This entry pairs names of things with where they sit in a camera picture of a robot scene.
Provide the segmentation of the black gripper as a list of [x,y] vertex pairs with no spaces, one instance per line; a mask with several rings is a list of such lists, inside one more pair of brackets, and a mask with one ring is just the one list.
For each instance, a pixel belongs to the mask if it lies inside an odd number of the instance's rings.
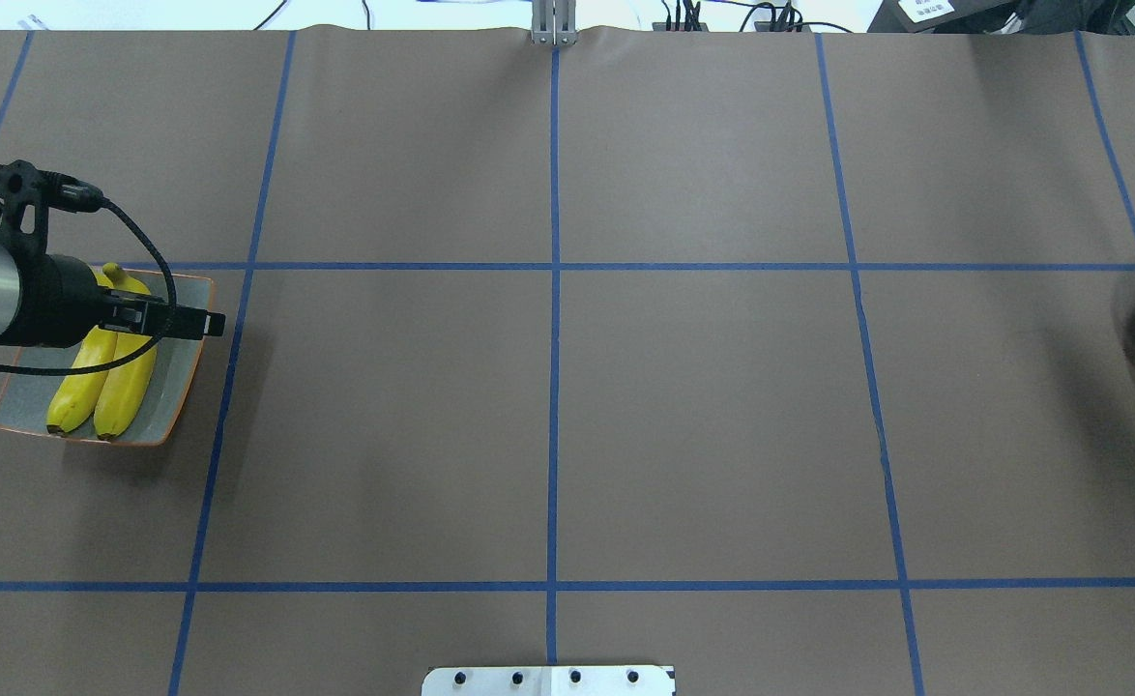
[[104,330],[173,339],[222,336],[227,317],[169,300],[106,290],[94,269],[72,255],[37,255],[18,266],[20,300],[12,345],[67,349],[99,322]]

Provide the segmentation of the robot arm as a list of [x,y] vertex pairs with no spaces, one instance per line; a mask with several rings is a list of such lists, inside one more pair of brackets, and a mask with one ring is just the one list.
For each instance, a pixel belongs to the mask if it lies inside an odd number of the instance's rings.
[[76,257],[22,266],[0,244],[0,345],[69,349],[92,329],[202,339],[222,335],[224,316],[149,291],[108,290]]

